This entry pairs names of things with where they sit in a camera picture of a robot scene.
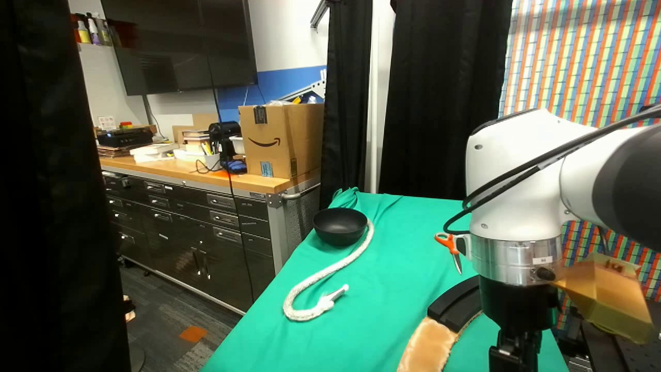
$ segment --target countertop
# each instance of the countertop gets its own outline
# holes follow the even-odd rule
[[[198,172],[194,164],[159,160],[136,164],[131,157],[98,157],[104,172],[161,178],[186,187],[234,189],[236,192],[280,194],[293,189],[284,178],[262,178],[252,174]]]

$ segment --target green table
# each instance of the green table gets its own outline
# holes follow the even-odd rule
[[[342,283],[348,291],[334,308],[310,322],[292,322],[280,306],[289,290],[312,273],[340,261],[312,231],[280,273],[215,349],[202,372],[391,372],[427,306],[446,290],[475,276],[463,258],[457,273],[450,254],[433,241],[458,201],[367,194],[340,190],[333,207],[351,207],[373,223],[373,239],[348,267],[305,290],[295,308],[312,308],[322,294]],[[488,349],[498,327],[480,315],[455,344],[446,371],[488,371]],[[539,371],[568,371],[552,337],[544,333]]]

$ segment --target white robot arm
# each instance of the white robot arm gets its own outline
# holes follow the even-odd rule
[[[491,371],[537,368],[565,222],[592,222],[661,250],[661,127],[623,128],[659,111],[597,131],[531,109],[469,136],[471,261],[483,312],[499,325]]]

